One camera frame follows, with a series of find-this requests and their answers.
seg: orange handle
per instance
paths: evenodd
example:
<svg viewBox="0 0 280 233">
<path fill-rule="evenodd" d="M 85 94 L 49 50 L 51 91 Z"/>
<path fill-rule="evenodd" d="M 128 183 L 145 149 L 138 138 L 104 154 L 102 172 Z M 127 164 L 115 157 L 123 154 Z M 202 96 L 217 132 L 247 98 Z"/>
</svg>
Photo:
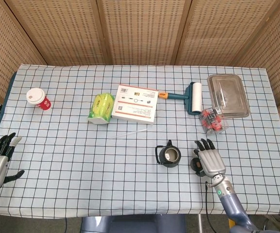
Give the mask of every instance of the orange handle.
<svg viewBox="0 0 280 233">
<path fill-rule="evenodd" d="M 167 99 L 168 98 L 168 93 L 160 92 L 160 93 L 158 93 L 158 97 L 161 98 L 161 99 Z"/>
<path fill-rule="evenodd" d="M 235 222 L 232 221 L 231 219 L 228 219 L 228 224 L 229 224 L 229 229 L 236 225 Z"/>
</svg>

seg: white roller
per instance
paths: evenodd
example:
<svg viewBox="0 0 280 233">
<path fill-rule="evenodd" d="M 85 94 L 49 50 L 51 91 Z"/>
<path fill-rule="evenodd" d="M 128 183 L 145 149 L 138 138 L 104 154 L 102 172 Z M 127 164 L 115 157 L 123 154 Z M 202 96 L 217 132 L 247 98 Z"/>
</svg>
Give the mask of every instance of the white roller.
<svg viewBox="0 0 280 233">
<path fill-rule="evenodd" d="M 193 84 L 193 96 L 192 96 L 192 112 L 202 111 L 202 85 L 201 83 Z"/>
</svg>

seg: plastic container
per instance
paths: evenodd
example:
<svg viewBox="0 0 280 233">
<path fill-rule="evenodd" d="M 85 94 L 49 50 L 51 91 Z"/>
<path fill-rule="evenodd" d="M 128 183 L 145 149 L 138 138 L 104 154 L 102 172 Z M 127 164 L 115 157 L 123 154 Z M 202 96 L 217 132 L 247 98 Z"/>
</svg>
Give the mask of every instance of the plastic container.
<svg viewBox="0 0 280 233">
<path fill-rule="evenodd" d="M 27 101 L 30 104 L 36 105 L 43 110 L 48 110 L 51 107 L 51 102 L 41 88 L 32 88 L 27 92 Z"/>
<path fill-rule="evenodd" d="M 221 133 L 229 127 L 219 107 L 204 109 L 199 119 L 207 135 Z"/>
<path fill-rule="evenodd" d="M 241 118 L 250 114 L 242 81 L 235 74 L 217 74 L 208 77 L 213 108 L 220 107 L 225 118 Z"/>
</svg>

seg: clear plastic lid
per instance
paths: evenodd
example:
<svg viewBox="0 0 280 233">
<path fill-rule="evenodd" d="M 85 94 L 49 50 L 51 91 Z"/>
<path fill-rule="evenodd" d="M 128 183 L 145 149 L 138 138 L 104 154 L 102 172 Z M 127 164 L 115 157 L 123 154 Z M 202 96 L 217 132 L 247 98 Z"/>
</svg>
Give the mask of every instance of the clear plastic lid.
<svg viewBox="0 0 280 233">
<path fill-rule="evenodd" d="M 213 107 L 220 107 L 225 118 L 247 117 L 250 107 L 242 85 L 235 74 L 216 74 L 208 77 Z"/>
</svg>

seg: checkered tablecloth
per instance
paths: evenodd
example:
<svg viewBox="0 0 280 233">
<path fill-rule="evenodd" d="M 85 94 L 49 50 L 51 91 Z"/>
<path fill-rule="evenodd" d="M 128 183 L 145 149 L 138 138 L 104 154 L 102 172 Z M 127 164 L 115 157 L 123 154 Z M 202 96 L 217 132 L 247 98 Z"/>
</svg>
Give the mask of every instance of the checkered tablecloth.
<svg viewBox="0 0 280 233">
<path fill-rule="evenodd" d="M 59 218 L 155 213 L 204 213 L 206 177 L 189 167 L 194 140 L 206 135 L 182 100 L 158 100 L 154 125 L 111 119 L 87 122 L 94 96 L 116 94 L 120 83 L 183 94 L 202 83 L 204 108 L 211 106 L 209 75 L 237 74 L 251 114 L 230 119 L 213 140 L 243 207 L 250 214 L 280 213 L 280 119 L 265 69 L 239 67 L 21 65 L 0 123 L 0 135 L 22 136 L 8 175 L 22 178 L 0 189 L 0 214 Z M 42 111 L 26 101 L 40 87 L 52 102 Z M 156 163 L 154 149 L 171 139 L 180 164 Z M 208 194 L 209 213 L 223 213 L 218 196 Z"/>
</svg>

